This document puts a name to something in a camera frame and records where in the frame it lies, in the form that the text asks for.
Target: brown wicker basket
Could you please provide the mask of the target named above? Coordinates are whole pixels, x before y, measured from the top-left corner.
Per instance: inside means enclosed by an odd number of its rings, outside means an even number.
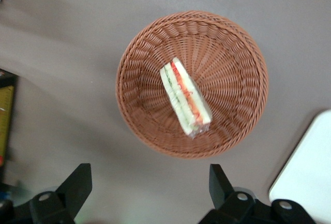
[[[178,57],[212,113],[210,130],[185,136],[159,70]],[[119,109],[132,131],[153,149],[181,158],[220,154],[240,142],[260,118],[268,93],[264,58],[232,21],[202,11],[160,18],[124,52],[116,82]]]

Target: gray table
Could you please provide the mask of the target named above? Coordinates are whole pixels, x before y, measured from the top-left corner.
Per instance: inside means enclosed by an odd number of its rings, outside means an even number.
[[[222,155],[193,161],[142,144],[115,98],[130,40],[156,18],[190,9],[241,25],[270,79],[251,134]],[[304,130],[331,107],[330,0],[3,0],[0,34],[0,67],[20,76],[8,178],[33,195],[90,162],[94,189],[78,223],[197,223],[212,208],[210,163],[269,203]]]

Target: plastic wrap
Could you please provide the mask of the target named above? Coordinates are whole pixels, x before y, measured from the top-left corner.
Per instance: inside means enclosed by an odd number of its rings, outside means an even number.
[[[212,112],[197,84],[176,57],[160,70],[165,91],[184,133],[194,138],[209,130]]]

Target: wrapped sandwich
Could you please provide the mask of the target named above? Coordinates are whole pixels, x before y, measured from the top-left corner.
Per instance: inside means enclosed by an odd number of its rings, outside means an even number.
[[[212,112],[180,60],[175,57],[161,68],[160,75],[184,133],[194,138],[208,131]]]

